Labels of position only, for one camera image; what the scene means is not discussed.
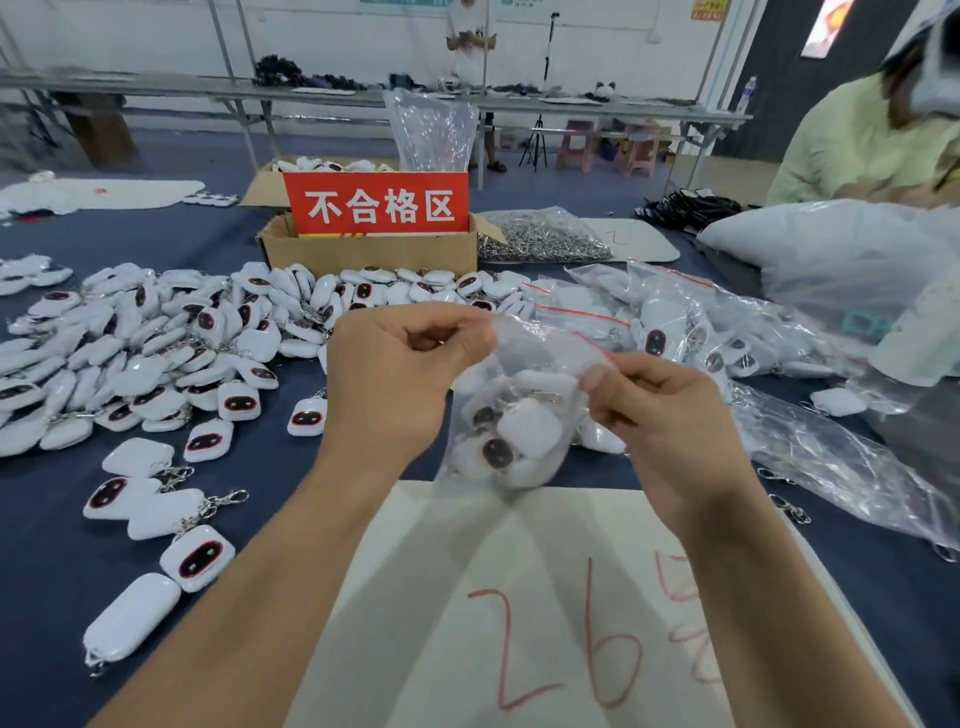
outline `dark blue tablecloth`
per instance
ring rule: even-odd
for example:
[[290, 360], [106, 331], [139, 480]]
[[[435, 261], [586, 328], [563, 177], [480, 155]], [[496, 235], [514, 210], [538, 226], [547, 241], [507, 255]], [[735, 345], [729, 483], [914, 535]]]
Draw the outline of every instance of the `dark blue tablecloth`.
[[[77, 270], [78, 280], [107, 265], [131, 260], [162, 271], [199, 268], [237, 270], [259, 259], [253, 237], [269, 210], [175, 206], [161, 210], [79, 212], [35, 225], [0, 229], [0, 257], [30, 252], [51, 255]], [[675, 264], [716, 279], [716, 272], [682, 235], [670, 233], [681, 250]], [[560, 266], [522, 266], [527, 274], [559, 277]], [[0, 317], [11, 319], [36, 299], [36, 291], [0, 299]], [[317, 441], [287, 435], [285, 421], [299, 399], [324, 384], [311, 362], [284, 364], [281, 388], [263, 399], [263, 416], [238, 427], [230, 455], [204, 463], [189, 485], [208, 495], [250, 491], [250, 501], [224, 509], [214, 522], [238, 548], [283, 505], [316, 452]], [[799, 401], [811, 387], [760, 377], [754, 386]], [[845, 423], [869, 434], [858, 420]], [[81, 639], [86, 626], [131, 581], [158, 570], [166, 539], [132, 542], [124, 522], [88, 521], [81, 509], [107, 479], [103, 458], [134, 433], [101, 428], [87, 442], [59, 452], [31, 452], [0, 460], [0, 724], [25, 728], [83, 725], [143, 662], [150, 650], [190, 608], [185, 595], [142, 649], [96, 681], [86, 676]], [[153, 435], [177, 449], [185, 430]], [[431, 479], [443, 452], [443, 435], [407, 477]], [[559, 487], [634, 489], [625, 458], [570, 453], [555, 478]], [[953, 681], [960, 675], [958, 568], [936, 557], [929, 545], [860, 522], [795, 486], [775, 491], [812, 518], [803, 529], [929, 728], [960, 724]]]

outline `pink plastic stool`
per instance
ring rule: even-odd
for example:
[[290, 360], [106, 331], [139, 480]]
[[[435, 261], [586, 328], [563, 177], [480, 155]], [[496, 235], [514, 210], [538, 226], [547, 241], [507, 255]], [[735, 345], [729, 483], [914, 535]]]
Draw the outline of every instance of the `pink plastic stool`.
[[[581, 170], [589, 172], [593, 169], [593, 122], [575, 121], [573, 119], [566, 122], [566, 127], [572, 132], [564, 134], [564, 142], [560, 145], [560, 151], [557, 153], [557, 169], [563, 169], [566, 166], [568, 158], [580, 157], [583, 161], [580, 164]], [[570, 149], [570, 138], [573, 136], [584, 136], [583, 149]]]
[[[660, 134], [660, 124], [632, 124], [627, 127], [627, 138], [633, 134], [649, 134], [655, 137]], [[630, 177], [635, 169], [645, 170], [648, 176], [653, 177], [657, 169], [658, 146], [655, 138], [648, 141], [628, 141], [626, 149], [620, 147], [616, 165], [623, 170], [624, 177]]]

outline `red sign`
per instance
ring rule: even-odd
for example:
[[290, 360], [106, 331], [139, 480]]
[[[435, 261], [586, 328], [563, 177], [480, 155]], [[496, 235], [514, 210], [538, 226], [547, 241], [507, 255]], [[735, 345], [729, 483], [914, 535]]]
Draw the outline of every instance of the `red sign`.
[[300, 235], [466, 232], [466, 172], [283, 174]]

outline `person in white shirt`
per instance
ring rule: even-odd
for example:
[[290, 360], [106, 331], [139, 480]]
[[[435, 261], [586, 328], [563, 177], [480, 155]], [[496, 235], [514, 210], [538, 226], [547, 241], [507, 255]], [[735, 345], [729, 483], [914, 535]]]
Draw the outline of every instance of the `person in white shirt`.
[[[487, 18], [485, 0], [450, 0], [446, 11], [446, 47], [453, 51], [453, 72], [464, 86], [483, 85], [484, 47], [496, 48], [496, 3], [490, 2], [490, 19]], [[493, 172], [506, 172], [507, 167], [496, 158], [493, 143], [493, 114], [488, 112], [484, 126], [484, 146], [487, 148], [487, 168]]]

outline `black tripod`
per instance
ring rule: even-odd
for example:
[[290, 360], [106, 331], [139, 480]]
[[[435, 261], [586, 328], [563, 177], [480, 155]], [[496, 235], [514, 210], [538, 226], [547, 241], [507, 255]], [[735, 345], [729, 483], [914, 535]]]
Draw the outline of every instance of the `black tripod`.
[[[543, 65], [543, 90], [546, 91], [546, 78], [550, 75], [550, 46], [553, 44], [553, 28], [557, 22], [557, 18], [560, 17], [558, 12], [550, 13], [550, 38], [546, 41], [546, 63]], [[530, 138], [527, 139], [527, 148], [523, 150], [523, 156], [520, 157], [520, 165], [522, 166], [523, 161], [529, 158], [530, 161], [534, 164], [534, 172], [537, 171], [537, 163], [540, 161], [540, 152], [543, 152], [543, 166], [547, 165], [546, 160], [546, 138], [543, 136], [543, 132], [539, 131], [543, 128], [543, 114], [537, 118], [537, 123], [534, 124], [534, 130], [530, 134]]]

